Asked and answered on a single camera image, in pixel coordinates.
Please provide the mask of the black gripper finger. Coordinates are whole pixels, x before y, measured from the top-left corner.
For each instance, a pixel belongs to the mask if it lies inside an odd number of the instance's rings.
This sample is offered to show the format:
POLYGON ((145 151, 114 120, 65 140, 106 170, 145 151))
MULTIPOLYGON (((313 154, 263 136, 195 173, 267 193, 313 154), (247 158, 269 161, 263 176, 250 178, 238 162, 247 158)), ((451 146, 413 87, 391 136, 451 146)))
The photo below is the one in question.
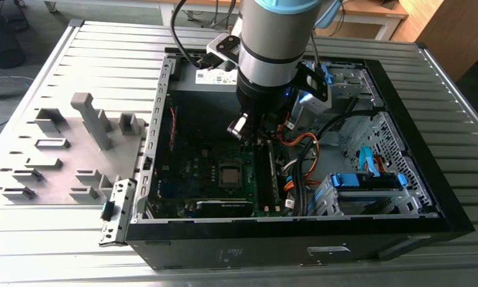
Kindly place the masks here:
POLYGON ((229 124, 227 132, 237 140, 251 140, 258 130, 258 117, 241 114, 229 124))

